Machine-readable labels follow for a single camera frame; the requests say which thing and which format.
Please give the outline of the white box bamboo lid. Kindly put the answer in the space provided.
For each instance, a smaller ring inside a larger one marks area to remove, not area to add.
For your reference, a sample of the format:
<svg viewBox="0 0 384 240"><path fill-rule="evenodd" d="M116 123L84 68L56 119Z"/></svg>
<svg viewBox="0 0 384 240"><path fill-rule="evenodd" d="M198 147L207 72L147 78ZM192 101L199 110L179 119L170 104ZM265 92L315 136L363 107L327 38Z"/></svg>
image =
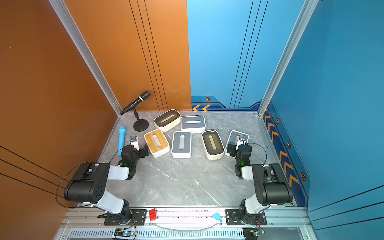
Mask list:
<svg viewBox="0 0 384 240"><path fill-rule="evenodd" d="M144 139L154 158L159 158L171 151L170 144L160 129L146 133Z"/></svg>

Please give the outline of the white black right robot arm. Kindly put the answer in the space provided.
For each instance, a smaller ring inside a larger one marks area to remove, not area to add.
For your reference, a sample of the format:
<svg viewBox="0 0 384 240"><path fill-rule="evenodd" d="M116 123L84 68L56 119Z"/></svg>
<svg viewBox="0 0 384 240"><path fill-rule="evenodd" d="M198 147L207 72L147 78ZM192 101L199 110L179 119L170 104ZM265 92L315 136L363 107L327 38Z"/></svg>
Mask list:
<svg viewBox="0 0 384 240"><path fill-rule="evenodd" d="M255 193L239 205L236 218L243 224L259 223L264 211L272 205L293 201L292 189L279 164L251 164L252 146L249 144L229 144L227 152L236 160L236 176L254 182Z"/></svg>

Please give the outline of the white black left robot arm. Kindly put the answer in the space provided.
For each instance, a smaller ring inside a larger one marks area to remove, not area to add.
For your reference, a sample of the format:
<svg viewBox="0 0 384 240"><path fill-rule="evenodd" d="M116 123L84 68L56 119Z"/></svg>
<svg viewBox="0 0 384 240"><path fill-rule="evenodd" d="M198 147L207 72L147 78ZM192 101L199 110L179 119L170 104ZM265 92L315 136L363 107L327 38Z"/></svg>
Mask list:
<svg viewBox="0 0 384 240"><path fill-rule="evenodd" d="M139 159L148 155L148 145L139 150L129 145L122 148L122 159L116 166L110 163L82 163L65 188L65 200L89 204L104 211L98 218L105 220L105 226L143 226L147 210L132 211L129 202L110 193L106 185L107 181L132 180Z"/></svg>

